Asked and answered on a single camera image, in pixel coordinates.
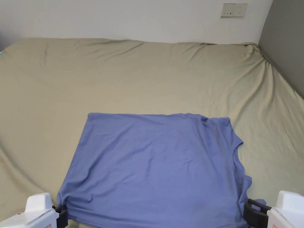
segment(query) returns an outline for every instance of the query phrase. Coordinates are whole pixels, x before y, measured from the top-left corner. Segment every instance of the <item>white wall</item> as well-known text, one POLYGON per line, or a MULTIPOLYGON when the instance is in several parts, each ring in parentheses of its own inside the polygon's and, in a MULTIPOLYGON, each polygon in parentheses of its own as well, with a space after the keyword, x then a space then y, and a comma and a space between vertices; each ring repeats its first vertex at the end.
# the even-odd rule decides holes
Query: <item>white wall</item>
POLYGON ((0 48, 22 37, 258 43, 272 0, 0 0, 0 48), (249 3, 220 18, 223 3, 249 3))

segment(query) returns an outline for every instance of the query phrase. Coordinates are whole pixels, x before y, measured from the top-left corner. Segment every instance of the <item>beige bed sheet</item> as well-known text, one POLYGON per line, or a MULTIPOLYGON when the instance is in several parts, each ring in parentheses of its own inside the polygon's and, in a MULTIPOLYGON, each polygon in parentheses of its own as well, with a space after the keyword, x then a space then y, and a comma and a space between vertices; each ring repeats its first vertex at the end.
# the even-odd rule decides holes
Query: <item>beige bed sheet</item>
POLYGON ((304 194, 304 101, 255 45, 25 39, 0 55, 0 220, 57 192, 89 112, 231 119, 248 191, 304 194))

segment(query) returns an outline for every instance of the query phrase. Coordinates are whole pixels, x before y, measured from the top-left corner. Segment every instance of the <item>gray wall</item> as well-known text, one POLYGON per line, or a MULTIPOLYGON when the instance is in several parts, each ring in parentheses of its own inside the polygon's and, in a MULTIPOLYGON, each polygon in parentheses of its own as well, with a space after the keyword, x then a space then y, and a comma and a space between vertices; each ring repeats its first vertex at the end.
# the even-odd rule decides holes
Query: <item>gray wall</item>
POLYGON ((304 0, 273 0, 259 41, 265 57, 304 96, 304 0))

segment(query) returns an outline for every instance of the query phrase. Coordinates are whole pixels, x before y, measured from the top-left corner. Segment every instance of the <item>electrical outlet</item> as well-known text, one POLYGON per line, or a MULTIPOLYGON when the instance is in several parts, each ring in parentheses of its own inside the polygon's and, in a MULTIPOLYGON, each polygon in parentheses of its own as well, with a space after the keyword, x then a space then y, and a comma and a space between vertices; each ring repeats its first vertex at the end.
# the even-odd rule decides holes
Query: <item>electrical outlet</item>
POLYGON ((221 17, 233 17, 235 4, 223 4, 221 17))
POLYGON ((233 17, 244 17, 247 10, 247 3, 237 3, 234 6, 233 17))

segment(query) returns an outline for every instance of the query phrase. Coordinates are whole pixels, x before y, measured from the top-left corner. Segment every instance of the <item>blue t-shirt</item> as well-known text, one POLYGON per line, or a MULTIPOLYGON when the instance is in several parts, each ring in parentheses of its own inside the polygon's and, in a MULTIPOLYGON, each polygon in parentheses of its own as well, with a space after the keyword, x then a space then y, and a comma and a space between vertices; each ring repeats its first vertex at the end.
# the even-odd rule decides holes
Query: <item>blue t-shirt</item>
POLYGON ((90 113, 57 196, 100 228, 247 227, 229 118, 90 113))

